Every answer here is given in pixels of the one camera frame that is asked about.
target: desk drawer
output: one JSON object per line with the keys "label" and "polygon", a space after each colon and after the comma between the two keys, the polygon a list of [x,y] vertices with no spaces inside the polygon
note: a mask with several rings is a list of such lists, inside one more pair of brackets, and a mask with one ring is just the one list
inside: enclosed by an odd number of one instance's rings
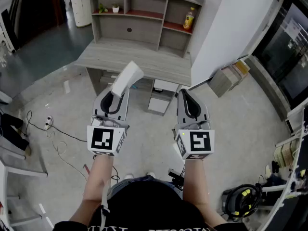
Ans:
{"label": "desk drawer", "polygon": [[165,113],[169,102],[157,98],[150,98],[149,110]]}
{"label": "desk drawer", "polygon": [[170,90],[170,91],[176,91],[178,86],[179,86],[178,84],[160,80],[160,79],[155,79],[155,83],[154,83],[154,88]]}

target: white table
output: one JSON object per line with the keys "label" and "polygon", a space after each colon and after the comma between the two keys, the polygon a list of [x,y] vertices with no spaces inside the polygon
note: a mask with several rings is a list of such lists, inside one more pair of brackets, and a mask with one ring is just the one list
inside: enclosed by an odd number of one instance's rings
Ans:
{"label": "white table", "polygon": [[[23,159],[22,155],[16,154],[14,152],[10,152],[10,154],[12,156],[15,156],[16,158]],[[12,167],[4,163],[4,161],[0,158],[0,202],[3,205],[3,214],[0,215],[0,219],[10,231],[13,231],[12,227],[27,224],[27,223],[42,219],[42,216],[37,214],[29,218],[23,218],[19,220],[10,220],[7,200],[8,199],[20,199],[20,198],[18,195],[7,195],[6,193],[7,177],[8,177],[9,172],[15,173],[15,174],[21,174],[21,175],[37,176],[37,177],[47,177],[48,174],[46,172],[38,172],[38,171],[32,171],[32,170]]]}

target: forearm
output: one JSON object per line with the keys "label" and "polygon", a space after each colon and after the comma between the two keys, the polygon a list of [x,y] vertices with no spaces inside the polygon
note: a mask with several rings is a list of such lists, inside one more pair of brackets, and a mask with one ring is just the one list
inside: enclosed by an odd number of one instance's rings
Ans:
{"label": "forearm", "polygon": [[70,218],[70,221],[82,223],[86,226],[89,225],[92,216],[96,209],[101,205],[101,201],[82,200],[79,208]]}
{"label": "forearm", "polygon": [[183,200],[195,205],[211,227],[226,221],[211,208],[202,160],[186,160]]}
{"label": "forearm", "polygon": [[114,159],[111,156],[96,156],[87,180],[83,200],[102,201],[103,188],[111,179]]}
{"label": "forearm", "polygon": [[208,190],[202,160],[186,160],[183,200],[194,205],[208,204]]}

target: wooden desk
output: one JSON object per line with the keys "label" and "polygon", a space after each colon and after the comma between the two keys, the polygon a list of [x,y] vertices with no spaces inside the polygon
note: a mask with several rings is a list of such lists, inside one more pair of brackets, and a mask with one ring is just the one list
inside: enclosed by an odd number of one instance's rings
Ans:
{"label": "wooden desk", "polygon": [[[140,90],[149,92],[148,111],[164,115],[176,90],[181,85],[191,85],[191,58],[186,53],[168,47],[155,51],[151,43],[103,38],[91,42],[75,61],[75,65],[87,68],[96,94],[102,92],[124,67],[134,61],[144,72],[144,78],[135,83]],[[161,93],[154,88],[162,89]]]}
{"label": "wooden desk", "polygon": [[134,61],[146,78],[190,86],[190,54],[181,58],[176,50],[160,47],[155,51],[154,47],[151,43],[103,38],[97,44],[92,41],[75,65],[120,73],[130,61]]}

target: white cabinet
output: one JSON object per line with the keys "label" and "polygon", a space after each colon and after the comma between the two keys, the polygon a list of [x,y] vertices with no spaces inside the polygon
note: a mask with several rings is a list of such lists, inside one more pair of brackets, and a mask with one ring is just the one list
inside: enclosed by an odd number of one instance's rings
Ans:
{"label": "white cabinet", "polygon": [[157,98],[150,98],[149,110],[165,113],[169,102]]}
{"label": "white cabinet", "polygon": [[163,90],[176,91],[178,86],[179,86],[178,84],[160,80],[160,79],[155,79],[155,82],[154,82],[154,88],[159,88]]}
{"label": "white cabinet", "polygon": [[91,12],[89,0],[72,0],[75,23],[77,27],[91,24]]}

